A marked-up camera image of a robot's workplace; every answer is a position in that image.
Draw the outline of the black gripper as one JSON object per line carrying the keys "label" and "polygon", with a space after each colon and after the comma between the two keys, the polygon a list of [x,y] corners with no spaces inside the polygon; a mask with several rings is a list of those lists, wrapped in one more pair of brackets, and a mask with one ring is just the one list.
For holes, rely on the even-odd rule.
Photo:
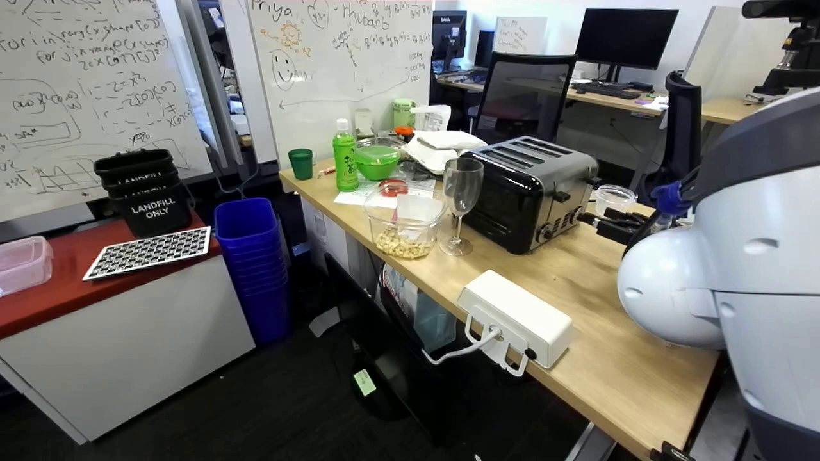
{"label": "black gripper", "polygon": [[646,237],[655,221],[659,221],[655,212],[639,214],[639,212],[611,209],[610,218],[596,212],[578,212],[578,223],[596,226],[596,236],[610,237],[615,243],[625,243],[625,245],[633,245],[639,237]]}

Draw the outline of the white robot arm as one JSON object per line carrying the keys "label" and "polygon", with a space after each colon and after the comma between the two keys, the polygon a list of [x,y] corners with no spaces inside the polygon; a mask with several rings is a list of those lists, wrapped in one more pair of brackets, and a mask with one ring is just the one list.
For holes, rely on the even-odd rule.
{"label": "white robot arm", "polygon": [[733,122],[684,198],[684,226],[625,248],[621,309],[726,354],[766,461],[820,461],[820,89]]}

